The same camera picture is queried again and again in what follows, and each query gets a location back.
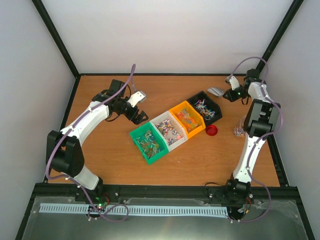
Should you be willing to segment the metal scoop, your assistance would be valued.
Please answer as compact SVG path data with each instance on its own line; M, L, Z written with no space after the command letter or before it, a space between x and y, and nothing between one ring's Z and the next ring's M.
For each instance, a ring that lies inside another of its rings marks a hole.
M210 87L207 89L207 92L216 97L222 97L225 94L224 90L217 87Z

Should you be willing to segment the green candy bin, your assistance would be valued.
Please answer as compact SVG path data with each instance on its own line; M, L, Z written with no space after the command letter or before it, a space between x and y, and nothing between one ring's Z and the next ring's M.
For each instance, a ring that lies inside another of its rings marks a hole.
M148 165L169 153L167 144L156 127L147 122L129 133Z

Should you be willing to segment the white candy bin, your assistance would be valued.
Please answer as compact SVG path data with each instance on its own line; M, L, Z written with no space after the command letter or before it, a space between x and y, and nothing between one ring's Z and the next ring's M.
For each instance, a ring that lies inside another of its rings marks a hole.
M165 111L151 119L150 123L155 127L164 140L169 152L173 151L188 140L185 129L169 111Z

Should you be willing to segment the black candy bin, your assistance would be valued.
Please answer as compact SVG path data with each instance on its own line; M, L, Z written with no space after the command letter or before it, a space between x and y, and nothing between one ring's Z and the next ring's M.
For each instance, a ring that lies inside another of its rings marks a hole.
M204 91L188 98L187 102L202 116L206 127L223 117L220 106Z

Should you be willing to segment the clear plastic jar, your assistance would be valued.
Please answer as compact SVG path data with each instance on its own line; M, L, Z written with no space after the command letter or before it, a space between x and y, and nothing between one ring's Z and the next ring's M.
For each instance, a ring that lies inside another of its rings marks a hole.
M241 137L243 138L246 134L244 131L244 123L245 123L246 117L243 116L236 124L236 126L233 129L233 133L236 137Z

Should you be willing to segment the red jar lid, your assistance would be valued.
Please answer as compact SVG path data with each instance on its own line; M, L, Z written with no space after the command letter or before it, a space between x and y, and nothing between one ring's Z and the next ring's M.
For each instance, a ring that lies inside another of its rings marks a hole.
M218 133L218 128L215 125L211 124L205 128L205 133L208 136L213 137Z

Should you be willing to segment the orange candy bin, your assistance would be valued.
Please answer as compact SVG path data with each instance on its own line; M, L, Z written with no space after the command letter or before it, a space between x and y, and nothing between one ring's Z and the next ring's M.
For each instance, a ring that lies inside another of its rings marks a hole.
M170 108L169 112L185 130L188 139L206 127L203 117L186 100Z

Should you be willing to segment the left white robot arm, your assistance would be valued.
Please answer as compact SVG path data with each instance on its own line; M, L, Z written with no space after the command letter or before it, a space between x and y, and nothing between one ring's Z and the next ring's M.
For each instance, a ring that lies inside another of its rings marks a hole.
M46 141L45 176L50 179L54 170L61 177L74 181L86 190L92 201L103 198L103 180L92 173L85 165L82 145L91 132L103 121L110 121L113 113L125 116L130 122L138 125L149 117L137 107L146 99L143 91L135 90L129 96L125 91L128 83L112 80L110 87L95 95L85 111L72 123L60 131L52 130Z

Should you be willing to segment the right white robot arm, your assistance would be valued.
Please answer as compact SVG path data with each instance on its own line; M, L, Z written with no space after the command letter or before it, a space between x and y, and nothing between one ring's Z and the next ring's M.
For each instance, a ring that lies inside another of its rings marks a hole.
M222 96L230 102L252 99L243 123L245 135L239 162L225 185L224 198L232 204L242 204L250 194L253 170L259 152L269 135L273 135L278 122L282 122L281 105L274 102L267 91L267 85L260 79L257 69L246 72L243 84L236 77L226 80L231 88Z

